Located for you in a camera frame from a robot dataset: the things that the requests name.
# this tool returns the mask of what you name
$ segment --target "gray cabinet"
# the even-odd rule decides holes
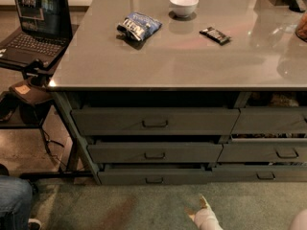
[[[304,104],[253,106],[250,92],[151,94],[69,95],[100,184],[307,180]]]

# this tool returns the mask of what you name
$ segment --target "laptop keyboard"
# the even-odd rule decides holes
[[[53,57],[64,45],[65,41],[63,40],[46,39],[41,37],[33,37],[28,34],[20,34],[11,43],[9,43],[8,47],[29,50]]]

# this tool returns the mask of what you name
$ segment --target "open drawer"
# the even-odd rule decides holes
[[[306,162],[307,139],[242,139],[224,144],[219,162]]]
[[[307,166],[225,164],[212,172],[221,181],[307,181]]]
[[[249,107],[240,111],[233,134],[307,133],[306,107]]]
[[[81,135],[229,135],[239,110],[85,107],[71,115]]]
[[[94,163],[204,163],[216,162],[222,145],[210,142],[167,142],[167,139],[165,142],[98,141],[87,149]]]
[[[202,184],[212,180],[212,172],[201,164],[106,164],[98,177],[102,184],[115,185]]]

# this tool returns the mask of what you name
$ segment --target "laptop screen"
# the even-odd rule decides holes
[[[68,0],[15,0],[15,4],[24,32],[72,38]]]

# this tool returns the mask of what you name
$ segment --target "dog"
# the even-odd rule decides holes
[[[215,216],[215,213],[212,211],[210,204],[203,195],[200,195],[200,205],[201,209],[197,212],[185,208],[185,212],[198,228],[200,230],[223,230]]]

